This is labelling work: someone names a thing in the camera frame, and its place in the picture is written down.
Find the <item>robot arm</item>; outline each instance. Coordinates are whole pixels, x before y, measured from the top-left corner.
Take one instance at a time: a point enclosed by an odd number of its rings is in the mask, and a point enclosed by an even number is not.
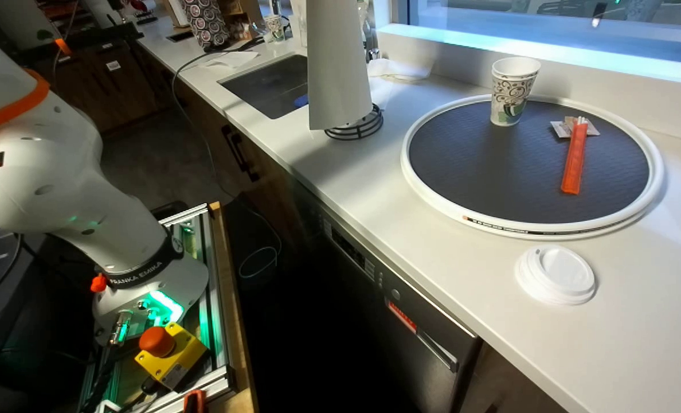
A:
[[[0,107],[31,89],[35,77],[0,50]],[[108,273],[95,301],[104,326],[149,291],[192,304],[206,265],[181,258],[152,211],[104,177],[102,148],[93,120],[56,94],[0,123],[0,229],[56,234]]]

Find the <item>white round lid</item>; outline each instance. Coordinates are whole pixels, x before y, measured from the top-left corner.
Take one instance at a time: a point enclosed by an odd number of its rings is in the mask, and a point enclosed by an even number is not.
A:
[[[551,304],[587,303],[596,291],[593,265],[563,245],[524,252],[516,262],[516,280],[532,297]]]

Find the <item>sink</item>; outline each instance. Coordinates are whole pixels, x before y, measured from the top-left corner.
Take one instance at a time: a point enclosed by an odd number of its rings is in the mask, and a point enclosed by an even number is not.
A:
[[[227,79],[223,86],[270,120],[284,117],[307,105],[307,58],[291,54]]]

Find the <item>white paper cup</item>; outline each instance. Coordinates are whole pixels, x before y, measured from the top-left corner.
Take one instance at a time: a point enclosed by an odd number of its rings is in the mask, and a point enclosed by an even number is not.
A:
[[[218,3],[181,0],[181,7],[204,52],[220,50],[227,44],[230,27]]]
[[[541,63],[531,58],[504,58],[493,63],[492,122],[495,126],[518,123],[539,71]]]

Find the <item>yellow object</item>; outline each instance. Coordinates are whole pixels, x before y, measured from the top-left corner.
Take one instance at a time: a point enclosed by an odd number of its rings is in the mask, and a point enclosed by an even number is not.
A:
[[[144,367],[158,382],[174,389],[181,379],[198,365],[204,355],[204,344],[183,330],[180,324],[165,326],[167,334],[174,336],[174,351],[167,355],[155,355],[149,351],[140,351],[136,363]]]

